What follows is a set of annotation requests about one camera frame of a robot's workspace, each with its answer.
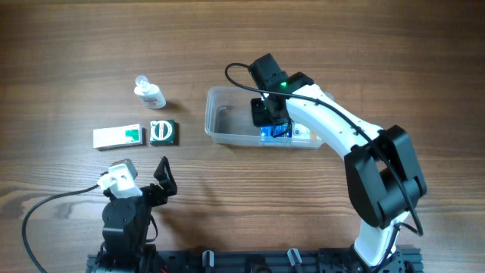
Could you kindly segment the blue medicine box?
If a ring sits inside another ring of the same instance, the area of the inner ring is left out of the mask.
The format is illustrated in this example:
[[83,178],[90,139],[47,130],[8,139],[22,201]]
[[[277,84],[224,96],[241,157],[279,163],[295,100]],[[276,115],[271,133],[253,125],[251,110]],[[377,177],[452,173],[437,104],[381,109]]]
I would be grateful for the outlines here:
[[268,126],[260,128],[261,137],[286,137],[292,136],[292,129],[289,124],[282,124],[277,126]]

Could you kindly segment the white Hansaplast plaster box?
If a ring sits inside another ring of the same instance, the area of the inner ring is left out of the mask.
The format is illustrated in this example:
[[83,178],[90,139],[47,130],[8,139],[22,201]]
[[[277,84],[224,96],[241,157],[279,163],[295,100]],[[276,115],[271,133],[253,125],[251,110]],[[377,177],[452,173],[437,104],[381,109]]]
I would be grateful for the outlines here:
[[299,140],[310,140],[311,131],[302,124],[292,122],[292,138]]

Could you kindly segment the clear plastic container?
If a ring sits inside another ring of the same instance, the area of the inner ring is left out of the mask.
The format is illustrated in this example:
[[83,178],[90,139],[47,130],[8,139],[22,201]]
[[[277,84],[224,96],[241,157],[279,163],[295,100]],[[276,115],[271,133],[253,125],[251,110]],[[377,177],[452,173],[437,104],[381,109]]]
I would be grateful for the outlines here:
[[260,127],[252,122],[251,99],[256,93],[228,86],[213,86],[208,91],[205,132],[215,143],[236,146],[272,146],[317,149],[324,141],[311,131],[310,140],[292,137],[261,137]]

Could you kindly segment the white green medicine box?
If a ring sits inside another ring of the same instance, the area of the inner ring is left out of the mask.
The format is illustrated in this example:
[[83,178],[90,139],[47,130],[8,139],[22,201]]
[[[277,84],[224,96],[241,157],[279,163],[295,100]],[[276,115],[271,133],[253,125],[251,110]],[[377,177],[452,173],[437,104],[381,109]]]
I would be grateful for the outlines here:
[[140,124],[94,129],[93,131],[94,149],[114,149],[137,146],[142,143],[142,126]]

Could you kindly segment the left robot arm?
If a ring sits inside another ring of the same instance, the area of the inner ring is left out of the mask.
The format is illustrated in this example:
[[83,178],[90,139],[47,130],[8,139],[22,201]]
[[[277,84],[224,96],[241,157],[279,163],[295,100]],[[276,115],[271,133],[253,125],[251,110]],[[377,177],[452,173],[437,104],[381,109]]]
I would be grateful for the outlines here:
[[86,263],[88,272],[169,272],[154,245],[147,237],[149,226],[156,227],[152,209],[167,203],[177,194],[177,185],[164,156],[155,170],[157,184],[138,187],[138,172],[131,160],[113,163],[97,184],[110,199],[102,212],[104,241]]

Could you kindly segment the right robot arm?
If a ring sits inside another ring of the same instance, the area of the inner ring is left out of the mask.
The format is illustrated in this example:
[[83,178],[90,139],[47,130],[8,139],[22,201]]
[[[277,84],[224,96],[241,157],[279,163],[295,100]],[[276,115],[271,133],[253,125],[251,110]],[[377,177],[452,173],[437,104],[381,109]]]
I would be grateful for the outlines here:
[[415,207],[427,185],[409,135],[397,125],[384,130],[357,118],[304,73],[288,75],[271,54],[247,70],[261,95],[255,126],[302,124],[344,161],[349,199],[361,218],[352,250],[366,271],[383,269],[408,216],[415,222],[411,231],[423,234]]

